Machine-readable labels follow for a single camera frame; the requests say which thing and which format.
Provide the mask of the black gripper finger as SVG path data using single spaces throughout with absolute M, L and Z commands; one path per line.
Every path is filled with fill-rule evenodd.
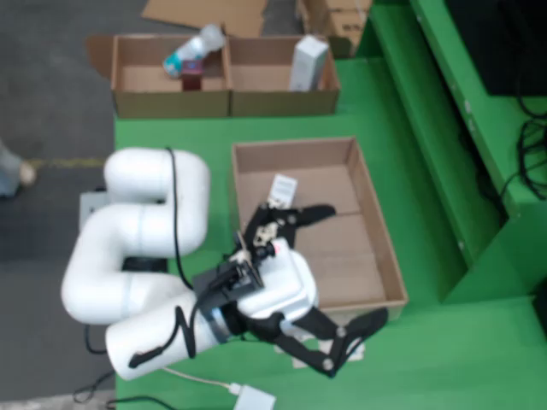
M 334 378 L 356 347 L 382 329 L 388 317 L 388 310 L 383 307 L 355 317 L 347 325 L 337 325 L 319 308 L 311 308 L 294 325 L 319 340 L 330 341 L 327 353 L 311 350 L 295 337 L 286 335 L 281 330 L 285 316 L 279 312 L 266 319 L 252 319 L 235 311 L 232 332 L 236 335 L 249 332 L 259 341 L 275 345 L 317 372 Z
M 294 249 L 299 228 L 319 223 L 335 214 L 335 207 L 329 204 L 304 208 L 276 208 L 262 202 L 247 224 L 243 239 L 249 248 L 254 248 L 282 237 L 289 247 Z

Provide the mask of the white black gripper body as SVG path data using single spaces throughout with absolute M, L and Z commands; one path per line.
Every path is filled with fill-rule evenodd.
M 237 312 L 244 319 L 268 319 L 282 313 L 283 327 L 319 305 L 319 291 L 308 262 L 285 239 L 273 240 L 275 255 L 258 268 L 264 287 L 237 300 Z

